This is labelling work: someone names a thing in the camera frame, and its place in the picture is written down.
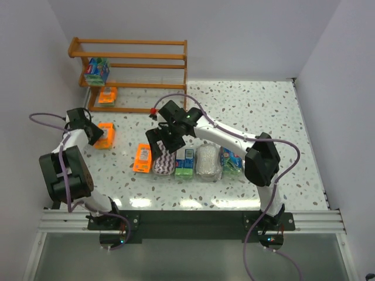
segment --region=blue and green package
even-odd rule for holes
[[[220,148],[220,163],[223,166],[223,176],[240,174],[243,171],[242,159],[229,149]]]
[[[194,149],[180,148],[176,155],[175,177],[192,179],[194,171]]]
[[[88,63],[84,73],[84,78],[90,86],[104,86],[109,74],[110,63],[108,62],[108,59],[93,57]]]

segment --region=wooden rack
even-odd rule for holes
[[[155,53],[114,53],[114,52],[85,52],[82,43],[94,44],[142,44],[142,45],[175,45],[183,46],[182,54],[155,54]],[[118,39],[79,39],[74,37],[69,46],[68,54],[70,57],[79,57],[82,61],[82,73],[79,78],[81,87],[90,87],[91,95],[88,102],[88,110],[101,112],[134,112],[149,113],[149,108],[121,108],[121,107],[95,107],[95,102],[100,92],[100,87],[89,86],[84,78],[84,72],[88,66],[89,58],[105,57],[118,59],[159,59],[159,60],[183,60],[184,64],[139,64],[139,63],[111,63],[111,67],[126,68],[164,68],[164,69],[184,69],[182,84],[152,84],[152,83],[121,83],[107,82],[106,87],[119,88],[157,88],[157,89],[176,89],[183,90],[186,94],[186,75],[188,72],[188,42],[185,41],[147,41],[147,40],[118,40]],[[183,100],[183,107],[186,109],[186,97]]]

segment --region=white tabletop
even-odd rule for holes
[[[279,183],[287,210],[327,210],[323,185],[291,82],[190,81],[187,93],[197,98],[214,118],[233,128],[286,139],[301,150],[301,161]],[[150,108],[167,93],[176,91],[120,89],[117,104]],[[174,98],[181,105],[182,99]],[[187,102],[188,108],[194,106]],[[114,147],[87,147],[84,160],[101,193],[110,196],[122,210],[259,210],[255,186],[242,175],[216,183],[176,180],[152,173],[134,173],[132,165],[139,143],[148,143],[145,131],[156,127],[147,114],[93,112],[93,122],[113,122]],[[200,139],[186,138],[186,148],[197,148]],[[291,164],[295,151],[276,144],[280,169]]]

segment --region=orange package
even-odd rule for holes
[[[135,163],[133,171],[148,173],[152,167],[151,149],[149,145],[140,143],[138,145],[137,154],[135,156]]]
[[[98,127],[104,131],[104,134],[94,144],[94,147],[96,149],[111,149],[115,139],[115,125],[113,123],[99,123]]]
[[[99,95],[99,103],[108,107],[115,105],[117,98],[116,87],[101,87]]]

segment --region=white wall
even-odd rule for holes
[[[188,40],[189,78],[302,70],[339,0],[49,0],[68,38]]]
[[[328,199],[364,280],[375,272],[375,1],[342,0],[297,79]]]
[[[28,115],[64,114],[83,100],[68,46],[47,0],[0,2],[0,280],[21,280],[42,208],[51,204],[38,158],[61,133]]]

